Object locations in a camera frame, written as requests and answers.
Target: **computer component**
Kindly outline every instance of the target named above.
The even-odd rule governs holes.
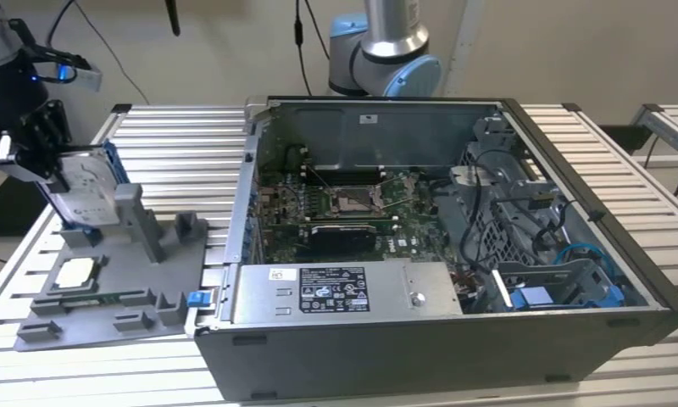
[[[57,161],[66,185],[65,190],[50,190],[38,184],[69,228],[95,228],[119,223],[115,206],[115,187],[127,182],[127,176],[110,142],[70,148],[59,153]]]
[[[226,400],[573,382],[678,327],[678,292],[514,101],[249,115],[195,320]]]

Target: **white wall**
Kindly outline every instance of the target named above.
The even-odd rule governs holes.
[[[41,42],[62,0],[2,0]],[[327,41],[331,18],[363,10],[361,0],[310,0]],[[169,28],[161,0],[82,0],[90,19],[153,104],[242,104],[254,94],[305,94],[294,46],[293,0],[181,0],[182,35]],[[463,1],[422,0],[430,50],[447,64]],[[303,58],[314,94],[326,89],[327,65],[302,4]],[[79,53],[103,72],[98,94],[53,86],[65,101],[74,137],[93,138],[115,103],[142,103],[75,9],[63,18],[54,47]]]
[[[627,123],[678,103],[678,0],[485,0],[461,89]]]

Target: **white sticker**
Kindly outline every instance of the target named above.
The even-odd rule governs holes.
[[[379,118],[375,114],[362,114],[359,116],[359,124],[361,125],[375,125]]]
[[[295,281],[295,269],[269,269],[269,280]]]

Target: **blue led light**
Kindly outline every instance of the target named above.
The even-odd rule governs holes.
[[[67,78],[67,66],[59,65],[57,68],[57,79],[63,81]]]

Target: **motherboard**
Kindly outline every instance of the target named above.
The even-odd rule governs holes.
[[[266,264],[390,258],[457,262],[430,182],[418,170],[337,174],[303,169],[262,177]]]

